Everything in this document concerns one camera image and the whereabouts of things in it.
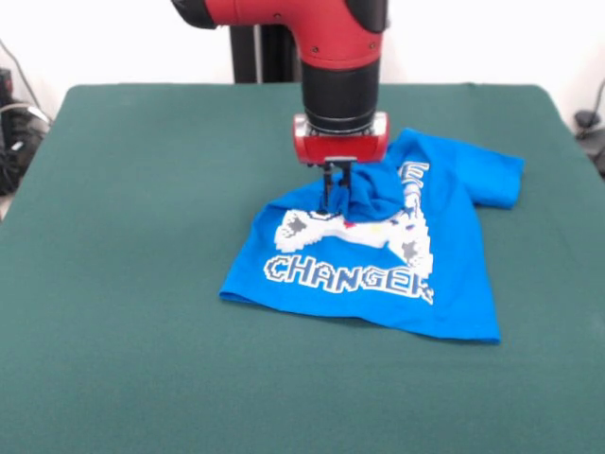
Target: blue t-shirt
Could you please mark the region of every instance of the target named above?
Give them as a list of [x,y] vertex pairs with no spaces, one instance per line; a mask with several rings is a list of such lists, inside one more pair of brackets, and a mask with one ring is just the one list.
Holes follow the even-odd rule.
[[357,317],[443,339],[500,342],[475,204],[511,208],[523,160],[405,130],[352,191],[322,183],[270,203],[220,291],[285,312]]

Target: green table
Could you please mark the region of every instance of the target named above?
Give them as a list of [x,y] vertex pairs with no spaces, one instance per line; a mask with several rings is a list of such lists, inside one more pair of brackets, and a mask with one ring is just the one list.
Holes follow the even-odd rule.
[[480,209],[500,346],[218,300],[255,213],[319,176],[298,87],[78,87],[0,227],[0,452],[605,452],[596,171],[538,88],[381,93],[393,137],[527,159]]

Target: black cable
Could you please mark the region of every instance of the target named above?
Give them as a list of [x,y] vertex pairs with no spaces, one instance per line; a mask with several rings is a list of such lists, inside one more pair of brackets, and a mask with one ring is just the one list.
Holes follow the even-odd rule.
[[0,196],[13,194],[26,174],[45,133],[36,128],[38,117],[28,110],[10,110],[2,114],[9,135],[0,144]]
[[598,87],[598,92],[596,92],[596,102],[595,102],[595,108],[593,109],[593,118],[590,120],[590,125],[592,125],[595,120],[596,120],[596,116],[598,115],[598,108],[601,107],[601,100],[603,98],[603,90],[605,89],[605,79],[603,79],[601,81],[600,86]]
[[34,101],[34,104],[36,104],[36,107],[38,109],[40,109],[41,108],[40,101],[36,97],[36,94],[34,93],[34,91],[31,89],[31,85],[29,85],[29,81],[26,78],[26,74],[23,72],[21,63],[19,63],[17,58],[12,54],[12,52],[9,51],[7,46],[2,42],[2,38],[0,38],[0,47],[2,47],[2,49],[6,52],[6,54],[9,56],[9,58],[15,63],[15,66],[17,67],[17,71],[19,72],[19,76],[21,76],[21,79],[23,80],[23,84],[26,86],[27,91],[29,92],[29,95],[31,96],[31,99]]

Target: t-shirt sleeve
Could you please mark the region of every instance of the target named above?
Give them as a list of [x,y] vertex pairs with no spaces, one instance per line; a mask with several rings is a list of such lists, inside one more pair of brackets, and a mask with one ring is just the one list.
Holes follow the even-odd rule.
[[431,148],[441,153],[474,203],[511,208],[517,202],[525,165],[523,159],[455,140],[431,140],[439,142]]

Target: printed graphic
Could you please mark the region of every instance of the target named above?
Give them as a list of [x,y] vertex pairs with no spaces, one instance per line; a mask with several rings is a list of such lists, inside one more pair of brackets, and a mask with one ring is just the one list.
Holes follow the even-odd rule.
[[278,255],[265,266],[267,279],[287,283],[297,280],[300,285],[314,288],[321,284],[325,291],[335,293],[344,289],[378,289],[421,297],[432,304],[433,290],[425,281],[433,271],[433,255],[421,207],[422,178],[428,169],[429,164],[413,162],[401,167],[404,207],[388,220],[351,223],[343,216],[289,210],[275,232],[275,245],[282,253],[296,253],[328,236],[335,236],[376,249],[387,246],[402,261],[402,267],[393,270],[375,267],[335,270],[330,264],[316,263],[311,256],[307,256],[302,265],[300,255]]

